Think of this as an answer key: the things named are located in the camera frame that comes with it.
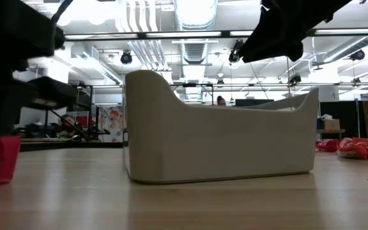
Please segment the long ceiling light strip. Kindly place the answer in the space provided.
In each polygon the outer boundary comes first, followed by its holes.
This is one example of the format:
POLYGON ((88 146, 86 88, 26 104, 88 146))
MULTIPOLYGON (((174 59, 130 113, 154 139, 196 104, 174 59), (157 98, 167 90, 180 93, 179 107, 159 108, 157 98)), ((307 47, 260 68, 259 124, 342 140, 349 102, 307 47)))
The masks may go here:
MULTIPOLYGON (((134 33, 66 34, 66 42, 122 41, 122 40, 174 40, 202 38, 247 38, 253 30, 223 31, 157 31, 134 33)), ((317 36, 368 36, 368 27, 310 29, 303 38, 317 36)))

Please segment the orange candy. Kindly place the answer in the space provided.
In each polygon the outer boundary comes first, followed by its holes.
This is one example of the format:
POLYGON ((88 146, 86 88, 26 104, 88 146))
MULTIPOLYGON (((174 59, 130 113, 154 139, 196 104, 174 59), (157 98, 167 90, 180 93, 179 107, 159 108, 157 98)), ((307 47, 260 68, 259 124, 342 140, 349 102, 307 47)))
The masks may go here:
POLYGON ((344 138, 337 144, 337 155, 341 158, 368 159, 367 143, 344 138))

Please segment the black partition panel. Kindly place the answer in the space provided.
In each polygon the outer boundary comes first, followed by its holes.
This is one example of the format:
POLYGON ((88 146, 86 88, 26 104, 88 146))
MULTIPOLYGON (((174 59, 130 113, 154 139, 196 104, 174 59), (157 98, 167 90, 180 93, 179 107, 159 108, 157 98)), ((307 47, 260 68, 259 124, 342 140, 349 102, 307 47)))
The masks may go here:
POLYGON ((329 114, 333 119, 339 120, 340 128, 345 130, 341 134, 342 138, 367 137, 362 102, 356 100, 321 102, 320 113, 329 114))

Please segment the cardboard box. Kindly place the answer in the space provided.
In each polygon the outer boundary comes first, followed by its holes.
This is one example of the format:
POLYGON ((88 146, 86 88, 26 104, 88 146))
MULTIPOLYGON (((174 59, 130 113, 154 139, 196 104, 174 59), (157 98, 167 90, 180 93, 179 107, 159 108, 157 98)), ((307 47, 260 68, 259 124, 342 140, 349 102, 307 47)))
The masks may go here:
POLYGON ((340 130, 340 121, 338 119, 326 119, 323 121, 323 128, 325 130, 340 130))

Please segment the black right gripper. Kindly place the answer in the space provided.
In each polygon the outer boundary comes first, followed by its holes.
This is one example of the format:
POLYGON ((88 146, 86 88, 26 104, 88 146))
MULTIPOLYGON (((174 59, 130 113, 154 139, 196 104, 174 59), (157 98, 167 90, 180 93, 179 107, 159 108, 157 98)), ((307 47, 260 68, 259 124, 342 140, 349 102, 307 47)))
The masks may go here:
POLYGON ((303 56, 302 40, 324 19, 323 0, 261 0, 264 19, 240 49, 244 63, 287 56, 303 56))

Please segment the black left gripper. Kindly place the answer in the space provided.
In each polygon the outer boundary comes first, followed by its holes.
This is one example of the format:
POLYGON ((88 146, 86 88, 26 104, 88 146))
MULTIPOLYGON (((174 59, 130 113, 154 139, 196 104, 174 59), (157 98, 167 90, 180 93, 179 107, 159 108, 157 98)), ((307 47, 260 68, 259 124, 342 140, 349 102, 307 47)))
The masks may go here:
MULTIPOLYGON (((76 102, 77 90, 71 85, 48 76, 27 82, 13 77, 15 71, 25 70, 25 59, 0 63, 0 111, 21 107, 33 109, 61 109, 76 102)), ((12 133, 15 116, 0 112, 0 135, 12 133)))

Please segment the black ceiling rail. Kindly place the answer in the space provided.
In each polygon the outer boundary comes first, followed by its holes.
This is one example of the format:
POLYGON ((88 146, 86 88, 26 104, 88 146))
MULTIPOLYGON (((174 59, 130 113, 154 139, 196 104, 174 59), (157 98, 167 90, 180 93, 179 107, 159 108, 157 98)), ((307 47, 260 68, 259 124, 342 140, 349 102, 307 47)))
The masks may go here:
POLYGON ((208 86, 208 87, 264 87, 264 88, 272 88, 272 87, 295 87, 295 86, 368 86, 368 82, 335 82, 335 83, 255 83, 255 84, 195 84, 195 83, 184 83, 184 84, 170 84, 170 86, 178 86, 178 87, 197 87, 197 86, 208 86))

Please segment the floral banner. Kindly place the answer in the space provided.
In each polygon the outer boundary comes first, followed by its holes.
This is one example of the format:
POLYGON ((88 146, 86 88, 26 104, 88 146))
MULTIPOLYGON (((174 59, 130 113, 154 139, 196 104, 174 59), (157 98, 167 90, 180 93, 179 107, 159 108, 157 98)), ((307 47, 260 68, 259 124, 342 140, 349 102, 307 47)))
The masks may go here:
POLYGON ((123 142, 123 108, 120 105, 100 107, 98 128, 109 134, 99 135, 101 142, 123 142))

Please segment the silver air duct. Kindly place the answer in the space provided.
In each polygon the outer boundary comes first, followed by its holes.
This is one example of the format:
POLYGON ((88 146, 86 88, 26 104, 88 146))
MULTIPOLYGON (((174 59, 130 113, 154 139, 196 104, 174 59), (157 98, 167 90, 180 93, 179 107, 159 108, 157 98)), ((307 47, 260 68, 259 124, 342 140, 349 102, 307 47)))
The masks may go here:
MULTIPOLYGON (((178 31, 211 31, 214 28, 218 0, 173 0, 178 31)), ((181 54, 188 64, 201 64, 208 51, 206 43, 181 45, 181 54)))

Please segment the black metal rack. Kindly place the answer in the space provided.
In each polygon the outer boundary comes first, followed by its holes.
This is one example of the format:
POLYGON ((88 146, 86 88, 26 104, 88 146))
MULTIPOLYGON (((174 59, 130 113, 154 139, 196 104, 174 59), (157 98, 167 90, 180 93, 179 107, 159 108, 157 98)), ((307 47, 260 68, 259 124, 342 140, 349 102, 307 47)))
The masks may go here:
POLYGON ((93 124, 93 87, 83 82, 73 86, 76 91, 76 99, 72 104, 72 116, 75 120, 75 126, 80 129, 80 134, 89 142, 91 140, 91 126, 93 124))

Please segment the wide black monitor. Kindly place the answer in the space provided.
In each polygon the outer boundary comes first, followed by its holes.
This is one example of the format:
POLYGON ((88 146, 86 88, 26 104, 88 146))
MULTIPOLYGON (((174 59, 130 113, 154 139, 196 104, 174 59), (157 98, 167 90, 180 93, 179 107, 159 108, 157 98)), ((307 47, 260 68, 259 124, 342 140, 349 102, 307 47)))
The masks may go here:
POLYGON ((235 107, 251 107, 273 102, 272 99, 236 99, 235 107))

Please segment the light grey plastic bin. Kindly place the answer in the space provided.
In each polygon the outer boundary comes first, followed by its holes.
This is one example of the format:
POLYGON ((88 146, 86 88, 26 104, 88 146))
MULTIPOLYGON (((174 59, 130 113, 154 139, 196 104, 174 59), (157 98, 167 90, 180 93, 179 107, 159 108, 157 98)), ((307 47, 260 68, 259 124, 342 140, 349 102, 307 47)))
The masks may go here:
POLYGON ((314 167, 318 89, 252 107, 190 105, 149 70, 124 87, 125 165, 141 183, 301 174, 314 167))

